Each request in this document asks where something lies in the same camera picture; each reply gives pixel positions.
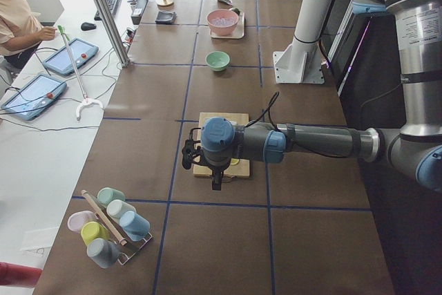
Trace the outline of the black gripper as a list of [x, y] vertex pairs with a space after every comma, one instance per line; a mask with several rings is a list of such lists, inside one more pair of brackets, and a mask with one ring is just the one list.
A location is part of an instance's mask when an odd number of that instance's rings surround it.
[[226, 164], [222, 165], [212, 165], [210, 164], [208, 168], [211, 170], [212, 179], [212, 189], [214, 191], [220, 191], [222, 188], [222, 179], [224, 177], [224, 171], [227, 169]]

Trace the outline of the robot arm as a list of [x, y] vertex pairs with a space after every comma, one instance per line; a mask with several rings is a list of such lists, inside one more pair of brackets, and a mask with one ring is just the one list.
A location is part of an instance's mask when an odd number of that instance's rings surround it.
[[245, 126], [212, 117], [198, 143], [182, 150], [183, 166], [207, 166], [220, 189], [234, 158], [266, 163], [292, 151], [384, 162], [421, 186], [441, 190], [441, 0], [352, 0], [355, 14], [390, 13], [396, 22], [405, 102], [399, 129], [343, 129], [255, 120]]

